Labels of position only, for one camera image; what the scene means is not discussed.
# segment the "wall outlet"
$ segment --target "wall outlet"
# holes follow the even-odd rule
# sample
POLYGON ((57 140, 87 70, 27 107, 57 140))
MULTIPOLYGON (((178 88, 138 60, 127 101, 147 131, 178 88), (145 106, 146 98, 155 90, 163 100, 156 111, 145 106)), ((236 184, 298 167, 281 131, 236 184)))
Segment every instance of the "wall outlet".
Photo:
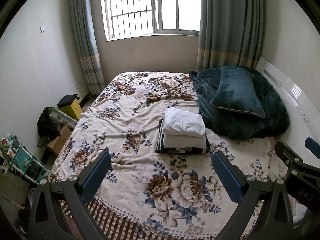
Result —
POLYGON ((76 87, 79 89, 79 87, 82 87, 83 86, 83 82, 82 81, 79 81, 78 83, 76 83, 76 87))

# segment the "window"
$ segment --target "window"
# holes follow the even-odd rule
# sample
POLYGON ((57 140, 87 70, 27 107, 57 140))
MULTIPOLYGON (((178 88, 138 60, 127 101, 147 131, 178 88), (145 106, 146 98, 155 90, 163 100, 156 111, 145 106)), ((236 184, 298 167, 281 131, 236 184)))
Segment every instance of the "window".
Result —
POLYGON ((201 0, 104 0, 107 40, 148 33, 198 35, 201 0))

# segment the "folded towel stack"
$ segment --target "folded towel stack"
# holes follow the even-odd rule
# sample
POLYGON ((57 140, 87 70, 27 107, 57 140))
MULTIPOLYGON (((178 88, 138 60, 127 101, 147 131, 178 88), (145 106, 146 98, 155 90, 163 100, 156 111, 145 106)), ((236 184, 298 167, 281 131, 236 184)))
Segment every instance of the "folded towel stack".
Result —
POLYGON ((209 143, 201 115, 168 107, 159 122, 156 152, 204 153, 209 143))

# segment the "pillow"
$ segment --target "pillow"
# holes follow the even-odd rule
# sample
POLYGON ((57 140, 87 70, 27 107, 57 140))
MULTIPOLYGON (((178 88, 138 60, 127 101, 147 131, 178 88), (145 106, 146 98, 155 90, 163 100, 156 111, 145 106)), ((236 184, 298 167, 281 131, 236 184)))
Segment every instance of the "pillow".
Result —
POLYGON ((254 91, 252 75, 236 66, 221 68, 219 88, 210 104, 219 109, 265 117, 254 91))

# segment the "blue-gray curtain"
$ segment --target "blue-gray curtain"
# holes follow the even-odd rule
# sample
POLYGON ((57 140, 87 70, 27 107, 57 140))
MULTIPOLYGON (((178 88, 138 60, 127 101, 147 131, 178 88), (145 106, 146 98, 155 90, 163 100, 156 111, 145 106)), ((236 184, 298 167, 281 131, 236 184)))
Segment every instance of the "blue-gray curtain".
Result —
POLYGON ((93 31, 90 0, 70 0, 71 19, 81 67, 92 95, 105 88, 100 58, 93 31))
POLYGON ((202 0, 196 70, 256 67, 263 39, 264 0, 202 0))

